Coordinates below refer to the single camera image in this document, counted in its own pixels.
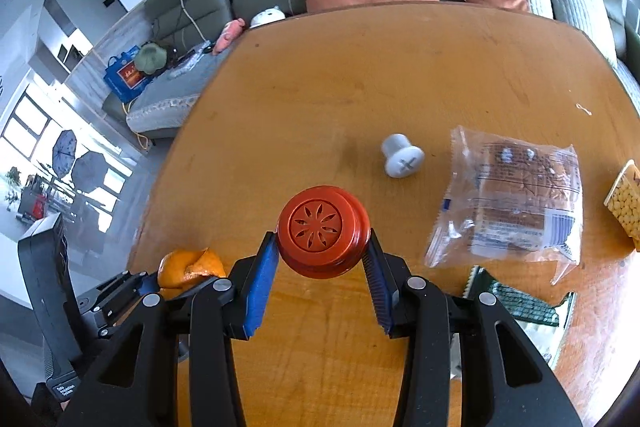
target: green hat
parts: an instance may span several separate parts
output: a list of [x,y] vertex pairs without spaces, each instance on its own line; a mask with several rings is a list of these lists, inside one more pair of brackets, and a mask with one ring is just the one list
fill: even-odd
[[133,63],[138,71],[154,74],[166,66],[166,49],[149,42],[142,46]]

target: barcode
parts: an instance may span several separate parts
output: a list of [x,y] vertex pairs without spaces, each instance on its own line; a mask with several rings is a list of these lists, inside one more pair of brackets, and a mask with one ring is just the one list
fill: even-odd
[[549,247],[560,247],[566,243],[569,234],[575,224],[575,217],[564,214],[551,216],[551,233]]

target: red lid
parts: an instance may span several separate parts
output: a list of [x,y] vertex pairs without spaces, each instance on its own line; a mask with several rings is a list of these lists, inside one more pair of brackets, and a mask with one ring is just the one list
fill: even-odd
[[323,185],[303,190],[286,204],[277,232],[285,263],[305,277],[330,279],[362,258],[369,216],[346,190]]

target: yellow snack box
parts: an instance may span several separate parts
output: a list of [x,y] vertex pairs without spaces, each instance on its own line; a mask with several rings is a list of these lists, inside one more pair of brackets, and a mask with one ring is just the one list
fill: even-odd
[[605,206],[633,238],[636,250],[640,247],[640,169],[629,160],[613,183]]

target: pink plush toy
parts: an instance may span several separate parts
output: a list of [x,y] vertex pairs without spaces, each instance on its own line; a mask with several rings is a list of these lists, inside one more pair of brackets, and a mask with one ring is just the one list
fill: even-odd
[[214,55],[218,55],[226,50],[231,43],[242,34],[245,26],[246,23],[244,22],[244,19],[235,19],[226,23],[225,27],[222,29],[222,33],[220,33],[220,36],[216,41],[216,45],[213,46],[212,53]]

